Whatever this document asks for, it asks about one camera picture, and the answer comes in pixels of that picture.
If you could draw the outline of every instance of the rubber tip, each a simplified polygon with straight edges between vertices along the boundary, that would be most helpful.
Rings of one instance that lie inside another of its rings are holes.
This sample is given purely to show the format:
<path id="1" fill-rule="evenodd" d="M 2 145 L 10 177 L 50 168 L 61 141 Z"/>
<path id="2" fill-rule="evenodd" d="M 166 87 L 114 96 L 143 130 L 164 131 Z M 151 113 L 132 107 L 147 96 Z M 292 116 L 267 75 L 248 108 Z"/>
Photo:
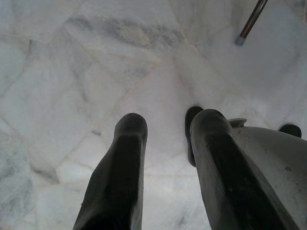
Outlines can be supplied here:
<path id="1" fill-rule="evenodd" d="M 241 36 L 238 36 L 236 38 L 236 45 L 237 46 L 243 46 L 243 44 L 245 43 L 246 38 L 243 38 Z"/>

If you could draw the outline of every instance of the black rubber foot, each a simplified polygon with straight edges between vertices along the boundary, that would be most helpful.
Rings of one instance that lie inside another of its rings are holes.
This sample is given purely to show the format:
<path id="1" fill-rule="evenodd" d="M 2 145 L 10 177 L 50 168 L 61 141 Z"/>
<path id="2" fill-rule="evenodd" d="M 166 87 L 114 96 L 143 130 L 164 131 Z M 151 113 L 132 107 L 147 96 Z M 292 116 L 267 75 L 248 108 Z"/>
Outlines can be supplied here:
<path id="1" fill-rule="evenodd" d="M 186 131 L 186 138 L 188 141 L 188 161 L 194 167 L 196 167 L 196 164 L 195 164 L 192 143 L 191 143 L 190 126 L 191 126 L 193 118 L 202 110 L 203 109 L 200 107 L 196 107 L 196 106 L 191 107 L 190 109 L 188 109 L 186 113 L 186 119 L 185 119 L 185 131 Z"/>
<path id="2" fill-rule="evenodd" d="M 280 132 L 290 134 L 292 136 L 302 138 L 302 131 L 298 126 L 286 124 L 279 129 Z"/>

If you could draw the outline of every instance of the white marble floor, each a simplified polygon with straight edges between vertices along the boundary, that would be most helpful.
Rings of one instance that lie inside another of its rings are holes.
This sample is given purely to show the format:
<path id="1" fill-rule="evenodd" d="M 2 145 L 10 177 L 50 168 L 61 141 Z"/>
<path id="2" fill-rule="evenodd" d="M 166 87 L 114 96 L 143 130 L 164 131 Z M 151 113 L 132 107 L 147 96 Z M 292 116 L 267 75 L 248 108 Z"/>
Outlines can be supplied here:
<path id="1" fill-rule="evenodd" d="M 143 229 L 210 229 L 186 157 L 189 107 L 248 126 L 291 122 L 307 139 L 304 1 L 269 1 L 238 47 L 256 2 L 3 0 L 0 229 L 72 229 L 129 112 L 149 130 Z"/>

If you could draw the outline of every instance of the chair leg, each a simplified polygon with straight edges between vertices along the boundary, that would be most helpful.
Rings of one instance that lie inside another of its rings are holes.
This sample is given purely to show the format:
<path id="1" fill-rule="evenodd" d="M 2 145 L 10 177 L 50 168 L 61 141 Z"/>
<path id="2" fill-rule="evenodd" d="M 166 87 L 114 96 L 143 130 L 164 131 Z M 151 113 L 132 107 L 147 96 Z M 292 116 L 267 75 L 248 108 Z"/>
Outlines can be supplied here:
<path id="1" fill-rule="evenodd" d="M 261 14 L 263 8 L 267 4 L 268 0 L 259 0 L 255 9 L 253 10 L 253 13 L 251 13 L 248 22 L 245 24 L 242 32 L 236 39 L 236 45 L 242 46 L 250 32 L 250 30 L 253 28 L 255 22 L 257 21 L 259 15 Z"/>

